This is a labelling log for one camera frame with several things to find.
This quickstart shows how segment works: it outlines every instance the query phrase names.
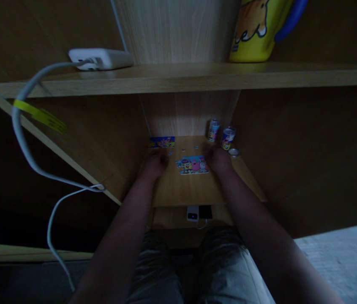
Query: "metal lid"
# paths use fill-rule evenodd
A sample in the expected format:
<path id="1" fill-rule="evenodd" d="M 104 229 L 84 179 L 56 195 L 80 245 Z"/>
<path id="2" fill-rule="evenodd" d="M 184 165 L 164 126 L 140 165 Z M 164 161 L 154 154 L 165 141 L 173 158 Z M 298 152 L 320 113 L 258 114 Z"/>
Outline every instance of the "metal lid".
<path id="1" fill-rule="evenodd" d="M 240 152 L 239 152 L 238 149 L 231 148 L 231 149 L 229 149 L 228 152 L 229 152 L 230 156 L 232 156 L 232 157 L 238 157 L 238 156 L 240 156 Z"/>

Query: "yellow tag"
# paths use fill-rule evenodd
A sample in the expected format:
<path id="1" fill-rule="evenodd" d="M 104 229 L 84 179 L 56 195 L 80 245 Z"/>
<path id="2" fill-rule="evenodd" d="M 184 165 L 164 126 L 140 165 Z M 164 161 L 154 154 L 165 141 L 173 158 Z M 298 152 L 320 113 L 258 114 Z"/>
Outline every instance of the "yellow tag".
<path id="1" fill-rule="evenodd" d="M 65 124 L 61 120 L 51 115 L 48 111 L 35 108 L 34 106 L 31 106 L 30 104 L 18 99 L 15 99 L 14 106 L 29 114 L 32 114 L 33 119 L 36 119 L 37 121 L 47 125 L 53 130 L 56 130 L 60 134 L 63 134 L 65 130 Z"/>

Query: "cup handle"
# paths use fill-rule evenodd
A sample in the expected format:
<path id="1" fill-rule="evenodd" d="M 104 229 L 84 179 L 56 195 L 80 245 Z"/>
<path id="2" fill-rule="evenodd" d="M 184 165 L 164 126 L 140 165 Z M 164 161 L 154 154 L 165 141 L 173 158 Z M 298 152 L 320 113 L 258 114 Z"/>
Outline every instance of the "cup handle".
<path id="1" fill-rule="evenodd" d="M 284 40 L 285 37 L 288 36 L 288 34 L 294 29 L 299 19 L 301 18 L 307 3 L 308 0 L 294 0 L 294 4 L 288 13 L 287 20 L 274 37 L 275 43 Z"/>

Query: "khaki shorts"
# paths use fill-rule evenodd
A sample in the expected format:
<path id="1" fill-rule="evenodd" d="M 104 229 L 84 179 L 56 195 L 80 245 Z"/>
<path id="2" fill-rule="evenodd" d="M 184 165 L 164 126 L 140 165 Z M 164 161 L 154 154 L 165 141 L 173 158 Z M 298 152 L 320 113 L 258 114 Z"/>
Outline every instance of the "khaki shorts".
<path id="1" fill-rule="evenodd" d="M 249 251 L 232 227 L 209 230 L 194 260 L 199 263 L 196 303 L 273 303 Z M 165 241 L 145 234 L 127 303 L 184 303 Z"/>

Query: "charging cable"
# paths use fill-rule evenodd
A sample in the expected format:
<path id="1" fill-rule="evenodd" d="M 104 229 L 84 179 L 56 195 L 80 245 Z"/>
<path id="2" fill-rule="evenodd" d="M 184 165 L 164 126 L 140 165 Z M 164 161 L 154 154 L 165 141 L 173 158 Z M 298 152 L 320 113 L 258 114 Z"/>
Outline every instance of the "charging cable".
<path id="1" fill-rule="evenodd" d="M 207 226 L 207 224 L 208 224 L 208 219 L 205 219 L 205 224 L 204 224 L 202 227 L 198 227 L 198 223 L 199 223 L 199 222 L 196 223 L 196 228 L 197 228 L 198 230 L 204 229 L 204 228 Z"/>
<path id="2" fill-rule="evenodd" d="M 21 90 L 21 92 L 18 94 L 18 96 L 16 97 L 17 100 L 20 101 L 25 101 L 26 98 L 28 97 L 28 95 L 30 94 L 30 92 L 32 92 L 33 88 L 39 84 L 40 80 L 50 71 L 54 70 L 54 69 L 58 69 L 58 68 L 63 68 L 63 67 L 70 67 L 70 66 L 80 66 L 80 65 L 84 65 L 86 63 L 92 62 L 92 59 L 86 59 L 83 60 L 81 62 L 63 62 L 63 63 L 55 63 L 53 65 L 49 65 L 43 69 L 41 69 L 38 73 L 36 73 L 29 81 L 28 83 L 25 85 L 25 87 Z M 46 171 L 44 171 L 43 169 L 41 169 L 37 163 L 35 162 L 35 160 L 33 159 L 33 156 L 30 152 L 30 149 L 27 145 L 27 142 L 25 140 L 25 135 L 23 133 L 23 129 L 21 126 L 21 109 L 17 108 L 17 107 L 12 107 L 12 125 L 14 128 L 14 132 L 15 132 L 15 136 L 19 142 L 19 146 L 21 147 L 21 150 L 23 152 L 23 155 L 26 158 L 26 161 L 28 162 L 28 164 L 32 167 L 32 169 L 44 176 L 47 177 L 49 179 L 54 179 L 57 180 L 59 182 L 63 182 L 72 186 L 76 186 L 81 188 L 81 190 L 78 190 L 76 192 L 70 193 L 64 197 L 62 197 L 54 206 L 52 214 L 50 215 L 50 219 L 49 219 L 49 224 L 47 226 L 47 245 L 49 246 L 50 251 L 52 252 L 52 254 L 54 255 L 54 257 L 59 261 L 60 265 L 62 266 L 64 272 L 67 275 L 68 278 L 68 282 L 70 284 L 70 288 L 71 291 L 74 292 L 76 290 L 75 285 L 73 283 L 73 280 L 71 278 L 71 274 L 70 271 L 68 270 L 66 264 L 64 263 L 64 261 L 62 260 L 62 258 L 60 257 L 60 255 L 57 253 L 56 249 L 53 247 L 52 244 L 52 240 L 51 240 L 51 231 L 52 231 L 52 224 L 53 224 L 53 219 L 55 217 L 55 213 L 57 208 L 59 207 L 60 203 L 74 195 L 77 193 L 80 193 L 82 191 L 88 190 L 88 191 L 92 191 L 92 192 L 103 192 L 105 191 L 105 187 L 102 184 L 97 184 L 97 185 L 92 185 L 92 186 L 85 186 L 83 184 L 77 183 L 77 182 L 73 182 L 70 181 L 68 179 L 64 179 L 62 177 L 47 173 Z"/>

